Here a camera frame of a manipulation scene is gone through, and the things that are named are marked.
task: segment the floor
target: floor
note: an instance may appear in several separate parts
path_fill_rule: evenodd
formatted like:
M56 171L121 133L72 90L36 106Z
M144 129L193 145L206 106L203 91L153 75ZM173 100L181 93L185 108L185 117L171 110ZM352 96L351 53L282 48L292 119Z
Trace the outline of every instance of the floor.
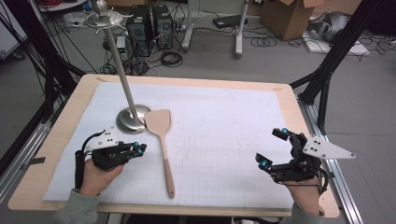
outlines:
M201 16L194 23L214 28L211 19ZM257 17L249 17L248 29L262 27ZM265 32L265 29L253 30ZM88 28L67 33L94 68L105 63L103 33ZM262 36L245 32L246 36ZM64 35L71 63L85 71L91 67ZM274 47L254 47L255 39L243 38L243 57L234 57L234 31L215 33L195 30L191 48L182 53L177 68L156 67L146 76L185 77L251 82L291 83L315 71L324 54L308 53L304 44L294 48L288 42L271 39ZM367 46L374 49L375 44ZM360 61L347 56L335 71L330 87L326 130L334 144L354 152L352 161L339 161L353 199L364 223L393 223L396 219L396 181L392 164L396 160L396 52L373 50ZM295 90L300 93L304 87ZM30 62L7 59L0 63L0 156L18 136L44 98ZM51 223L53 213L10 211L7 200L0 205L0 223ZM98 223L106 223L102 214ZM342 214L326 223L347 223Z

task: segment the metal stand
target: metal stand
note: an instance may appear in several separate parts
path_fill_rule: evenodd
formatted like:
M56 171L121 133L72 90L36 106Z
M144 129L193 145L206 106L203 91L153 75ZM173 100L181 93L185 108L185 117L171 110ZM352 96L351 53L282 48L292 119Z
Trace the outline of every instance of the metal stand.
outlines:
M332 74L341 61L344 60L355 42L359 39L365 27L372 20L372 17L386 1L388 0L362 0L361 4L346 25L346 28L337 38L319 68L312 74L290 84L291 87L295 89L309 82L304 92L298 95L299 100L308 105L312 105L314 103L315 98L320 92L318 126L322 134L326 134L324 125Z
M142 133L147 129L144 121L144 114L149 112L151 109L145 105L134 104L134 98L132 97L129 83L125 76L119 51L111 32L111 27L120 27L120 22L123 20L123 16L117 12L107 11L107 3L104 0L91 0L91 4L96 13L92 13L88 16L86 23L92 28L97 29L96 33L101 29L105 31L106 39L110 46L111 54L113 55L113 60L120 76L120 82L122 84L126 100L128 101L128 107L122 109L117 115L116 125L123 133Z
M239 22L239 28L236 33L236 43L235 43L235 55L238 59L242 58L242 31L244 29L245 17L248 13L248 0L245 0L244 9L241 14L241 21Z
M189 48L192 30L194 28L194 24L192 23L192 20L191 20L191 11L192 11L191 0L189 0L189 2L187 4L187 25L188 26L187 26L186 34L184 35L183 44L181 45L184 52L187 52L187 49Z

